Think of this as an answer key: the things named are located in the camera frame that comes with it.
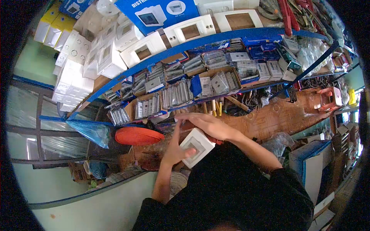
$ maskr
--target distribution board box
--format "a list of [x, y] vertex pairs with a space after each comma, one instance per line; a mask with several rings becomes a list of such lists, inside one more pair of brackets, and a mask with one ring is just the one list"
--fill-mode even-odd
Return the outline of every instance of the distribution board box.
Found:
[[199, 16], [193, 0], [118, 0], [114, 4], [145, 35]]

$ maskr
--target glass window pane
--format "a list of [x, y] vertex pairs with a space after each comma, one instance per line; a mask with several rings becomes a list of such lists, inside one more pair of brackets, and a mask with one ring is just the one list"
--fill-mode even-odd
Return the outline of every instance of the glass window pane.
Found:
[[87, 156], [89, 140], [84, 137], [42, 136], [44, 160], [63, 160]]
[[10, 125], [36, 128], [36, 109], [38, 94], [9, 87], [7, 101], [7, 123]]
[[[41, 115], [60, 117], [56, 104], [53, 104], [51, 99], [44, 97]], [[75, 119], [92, 120], [83, 115], [78, 114]], [[56, 130], [56, 131], [73, 131], [76, 130], [70, 127], [67, 123], [41, 120], [41, 129]]]
[[11, 158], [38, 160], [36, 136], [7, 132], [7, 138]]

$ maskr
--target blue plastic bag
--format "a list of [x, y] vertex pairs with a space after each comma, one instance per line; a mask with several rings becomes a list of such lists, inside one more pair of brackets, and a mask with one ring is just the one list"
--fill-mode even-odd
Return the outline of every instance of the blue plastic bag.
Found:
[[110, 140], [109, 126], [104, 124], [79, 123], [69, 121], [67, 121], [67, 124], [100, 147], [108, 149], [108, 143]]

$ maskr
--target blue product box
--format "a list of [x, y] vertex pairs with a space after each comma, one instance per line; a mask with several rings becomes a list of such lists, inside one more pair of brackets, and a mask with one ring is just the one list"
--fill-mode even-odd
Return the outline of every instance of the blue product box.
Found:
[[145, 35], [199, 16], [193, 0], [118, 0], [114, 4]]
[[189, 54], [198, 55], [207, 51], [214, 51], [218, 49], [226, 49], [230, 47], [230, 40], [222, 40], [219, 42], [214, 42], [210, 44], [206, 44], [203, 46], [195, 47], [194, 49], [188, 50]]
[[262, 51], [261, 47], [258, 46], [258, 45], [255, 45], [255, 46], [249, 46], [247, 48], [247, 51], [250, 55], [250, 57], [253, 59], [253, 60], [263, 60], [265, 59], [265, 54], [264, 52]]
[[263, 36], [256, 36], [256, 37], [242, 37], [242, 41], [244, 45], [251, 46], [251, 45], [260, 45], [261, 43], [280, 43], [283, 40], [283, 35], [273, 35], [269, 37], [263, 37]]
[[262, 51], [274, 51], [276, 50], [276, 45], [275, 43], [261, 43], [261, 49]]
[[59, 11], [72, 18], [79, 19], [93, 2], [94, 0], [64, 0], [59, 7]]

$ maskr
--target person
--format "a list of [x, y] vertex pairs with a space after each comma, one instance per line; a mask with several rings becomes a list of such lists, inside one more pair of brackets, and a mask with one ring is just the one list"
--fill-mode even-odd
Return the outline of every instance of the person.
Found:
[[[273, 153], [221, 120], [201, 113], [178, 122], [160, 164], [152, 198], [143, 200], [133, 230], [307, 230], [314, 205], [294, 170]], [[188, 120], [223, 145], [190, 173], [187, 186], [169, 201], [173, 165], [194, 155], [179, 147]], [[261, 171], [270, 174], [270, 179]]]

